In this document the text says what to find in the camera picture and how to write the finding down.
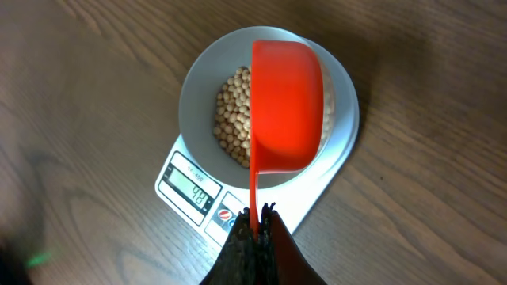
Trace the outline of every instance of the white scale platform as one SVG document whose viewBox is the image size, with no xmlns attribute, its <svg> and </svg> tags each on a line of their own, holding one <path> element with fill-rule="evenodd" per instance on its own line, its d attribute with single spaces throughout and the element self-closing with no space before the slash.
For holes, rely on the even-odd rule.
<svg viewBox="0 0 507 285">
<path fill-rule="evenodd" d="M 257 207 L 261 209 L 264 203 L 276 203 L 275 210 L 291 234 L 349 156 L 359 127 L 359 105 L 349 75 L 328 51 L 307 41 L 333 78 L 336 90 L 334 129 L 324 151 L 312 165 L 295 178 L 257 193 Z M 247 190 L 222 184 L 199 167 L 181 135 L 158 175 L 155 191 L 194 230 L 219 247 L 226 241 L 237 214 L 249 204 Z"/>
</svg>

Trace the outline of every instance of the wood grain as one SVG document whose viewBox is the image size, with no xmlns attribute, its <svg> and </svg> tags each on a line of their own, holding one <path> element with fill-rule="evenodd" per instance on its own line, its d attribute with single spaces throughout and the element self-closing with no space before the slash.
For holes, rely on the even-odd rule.
<svg viewBox="0 0 507 285">
<path fill-rule="evenodd" d="M 217 252 L 153 190 L 195 58 L 273 25 L 353 78 L 355 150 L 295 233 L 332 284 L 507 283 L 501 1 L 0 3 L 0 238 L 36 284 L 198 283 Z"/>
</svg>

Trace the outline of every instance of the scale button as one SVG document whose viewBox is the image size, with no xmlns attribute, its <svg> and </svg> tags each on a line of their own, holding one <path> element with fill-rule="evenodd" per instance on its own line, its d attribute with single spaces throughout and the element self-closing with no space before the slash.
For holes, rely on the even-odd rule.
<svg viewBox="0 0 507 285">
<path fill-rule="evenodd" d="M 230 221 L 229 221 L 229 227 L 232 228 L 232 226 L 234 225 L 234 222 L 236 222 L 236 218 L 232 218 Z"/>
<path fill-rule="evenodd" d="M 227 209 L 222 209 L 220 211 L 218 211 L 217 215 L 219 216 L 219 218 L 223 221 L 227 221 L 229 220 L 230 218 L 232 218 L 232 213 L 231 211 L 227 210 Z"/>
</svg>

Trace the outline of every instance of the bowl rim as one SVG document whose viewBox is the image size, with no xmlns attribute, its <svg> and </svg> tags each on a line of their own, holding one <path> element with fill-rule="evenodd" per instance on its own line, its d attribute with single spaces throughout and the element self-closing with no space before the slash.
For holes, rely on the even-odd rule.
<svg viewBox="0 0 507 285">
<path fill-rule="evenodd" d="M 240 32 L 245 32 L 246 30 L 255 30 L 255 29 L 259 29 L 259 30 L 261 30 L 261 29 L 263 29 L 263 30 L 273 30 L 273 31 L 277 31 L 277 32 L 287 33 L 287 34 L 290 34 L 291 36 L 297 38 L 300 43 L 307 45 L 309 48 L 312 48 L 311 45 L 310 45 L 310 43 L 305 38 L 303 38 L 303 37 L 301 37 L 301 36 L 299 36 L 299 35 L 291 32 L 291 31 L 283 29 L 283 28 L 260 25 L 260 26 L 250 26 L 250 27 L 236 29 L 236 30 L 234 30 L 232 32 L 229 32 L 229 33 L 221 36 L 219 39 L 215 40 L 213 43 L 211 43 L 209 46 L 207 46 L 199 54 L 199 56 L 195 59 L 195 61 L 193 62 L 192 66 L 189 68 L 189 71 L 187 72 L 187 74 L 185 76 L 185 80 L 183 81 L 183 84 L 181 85 L 180 98 L 178 99 L 179 100 L 178 101 L 178 127 L 180 129 L 181 137 L 183 139 L 185 147 L 187 147 L 187 150 L 188 150 L 190 156 L 198 164 L 198 166 L 200 167 L 200 169 L 202 171 L 204 171 L 208 176 L 213 177 L 214 180 L 217 180 L 221 184 L 225 184 L 225 185 L 228 185 L 230 187 L 240 188 L 240 189 L 248 189 L 248 183 L 246 184 L 246 188 L 243 188 L 243 187 L 239 187 L 237 185 L 228 184 L 226 181 L 222 181 L 222 180 L 218 179 L 217 177 L 211 175 L 206 170 L 205 165 L 202 165 L 202 162 L 197 161 L 196 158 L 193 155 L 193 151 L 188 148 L 188 144 L 185 142 L 185 133 L 187 132 L 185 130 L 188 128 L 188 126 L 186 126 L 185 124 L 182 123 L 183 120 L 185 119 L 184 118 L 185 114 L 183 112 L 181 112 L 181 110 L 182 110 L 182 104 L 184 104 L 183 100 L 181 99 L 181 96 L 185 93 L 185 89 L 188 88 L 187 85 L 188 85 L 188 79 L 189 79 L 190 74 L 193 72 L 196 64 L 200 61 L 201 57 L 203 57 L 208 50 L 210 50 L 211 48 L 213 48 L 213 46 L 215 46 L 216 44 L 218 44 L 218 42 L 226 39 L 227 37 L 234 36 L 235 34 L 240 33 Z M 319 151 L 315 155 L 315 158 L 312 160 L 312 162 L 308 166 L 310 166 L 310 165 L 312 165 L 314 163 L 315 159 L 320 155 L 320 153 L 321 152 Z M 297 178 L 299 175 L 301 175 L 301 173 L 303 173 L 308 168 L 308 166 L 305 167 L 304 169 L 301 169 L 299 171 L 294 172 L 294 175 L 292 177 L 290 177 L 288 180 L 282 182 L 281 184 L 287 183 L 287 182 L 293 180 L 294 178 Z M 276 187 L 276 186 L 277 185 L 272 185 L 272 186 L 268 186 L 266 188 L 259 188 L 259 191 L 262 191 L 262 190 L 265 190 L 265 189 L 270 189 L 270 188 L 273 188 L 273 187 Z"/>
</svg>

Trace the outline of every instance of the digital display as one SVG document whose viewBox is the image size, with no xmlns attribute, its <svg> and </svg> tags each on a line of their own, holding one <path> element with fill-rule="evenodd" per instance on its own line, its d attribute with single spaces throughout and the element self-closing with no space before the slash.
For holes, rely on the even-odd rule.
<svg viewBox="0 0 507 285">
<path fill-rule="evenodd" d="M 208 201 L 208 194 L 203 189 L 197 187 L 189 178 L 185 177 L 176 168 L 171 172 L 169 176 L 169 182 L 177 187 L 187 198 L 194 202 L 199 209 Z"/>
</svg>

